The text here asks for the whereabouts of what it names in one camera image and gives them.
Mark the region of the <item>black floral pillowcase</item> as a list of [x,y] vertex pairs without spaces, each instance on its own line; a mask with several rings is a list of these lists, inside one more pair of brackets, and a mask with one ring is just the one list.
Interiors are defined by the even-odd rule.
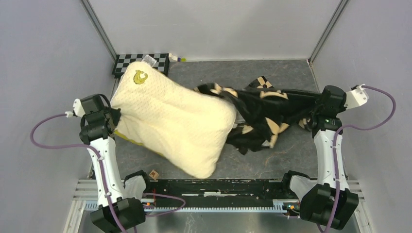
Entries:
[[308,130],[311,112],[320,97],[319,92],[275,88],[260,76],[243,89],[206,83],[196,92],[223,99],[232,104],[240,119],[229,132],[226,143],[241,154],[273,148],[278,136],[293,124]]

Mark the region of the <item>cream pillow with yellow edge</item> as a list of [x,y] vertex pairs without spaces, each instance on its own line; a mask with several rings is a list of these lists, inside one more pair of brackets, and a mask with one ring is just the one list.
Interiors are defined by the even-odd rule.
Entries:
[[117,136],[198,179],[215,171],[237,115],[229,102],[185,88],[143,61],[127,67],[111,106],[120,110]]

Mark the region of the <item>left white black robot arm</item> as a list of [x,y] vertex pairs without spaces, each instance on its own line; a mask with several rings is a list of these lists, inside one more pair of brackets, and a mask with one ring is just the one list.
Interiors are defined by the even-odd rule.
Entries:
[[115,127],[120,110],[111,108],[108,98],[94,94],[76,99],[73,111],[81,118],[80,140],[90,154],[97,182],[98,209],[92,223],[105,233],[121,233],[146,220],[141,198],[151,195],[153,185],[145,172],[120,178],[116,160]]

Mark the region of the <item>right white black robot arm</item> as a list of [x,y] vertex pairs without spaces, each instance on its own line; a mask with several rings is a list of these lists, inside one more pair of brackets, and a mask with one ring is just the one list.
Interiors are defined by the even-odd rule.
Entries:
[[317,182],[290,170],[280,186],[283,196],[298,197],[300,218],[324,226],[323,233],[342,230],[359,204],[359,196],[350,191],[343,168],[342,122],[337,115],[345,111],[345,102],[342,89],[327,85],[311,113],[309,128],[317,151]]

